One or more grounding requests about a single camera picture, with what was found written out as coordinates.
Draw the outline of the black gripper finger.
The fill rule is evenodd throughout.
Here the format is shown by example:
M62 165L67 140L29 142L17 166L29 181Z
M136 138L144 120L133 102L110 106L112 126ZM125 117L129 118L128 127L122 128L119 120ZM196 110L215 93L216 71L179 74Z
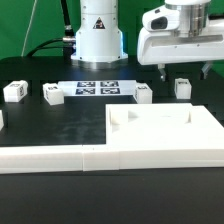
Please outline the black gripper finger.
M165 71L165 64L158 64L158 70L161 75L161 80L166 81L166 71Z
M208 75L210 69L212 68L212 66L213 66L213 62L212 61L207 61L203 65L203 67L201 69L201 78L202 79L206 79L207 78L207 75Z

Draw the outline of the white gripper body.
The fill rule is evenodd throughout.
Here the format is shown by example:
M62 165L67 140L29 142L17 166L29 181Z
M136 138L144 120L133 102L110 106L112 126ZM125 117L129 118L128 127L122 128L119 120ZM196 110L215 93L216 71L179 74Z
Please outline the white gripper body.
M222 60L224 24L210 24L198 36L144 26L139 34L137 58L141 65Z

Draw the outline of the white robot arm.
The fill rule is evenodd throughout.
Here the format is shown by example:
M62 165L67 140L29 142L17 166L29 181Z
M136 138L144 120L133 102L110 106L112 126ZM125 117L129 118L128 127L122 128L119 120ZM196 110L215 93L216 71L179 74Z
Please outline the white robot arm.
M173 63L202 62L206 74L212 63L224 60L224 15L211 16L211 0L165 0L142 17L137 60L156 65L161 77ZM118 28L118 0L81 0L81 26L71 59L97 69L128 58Z

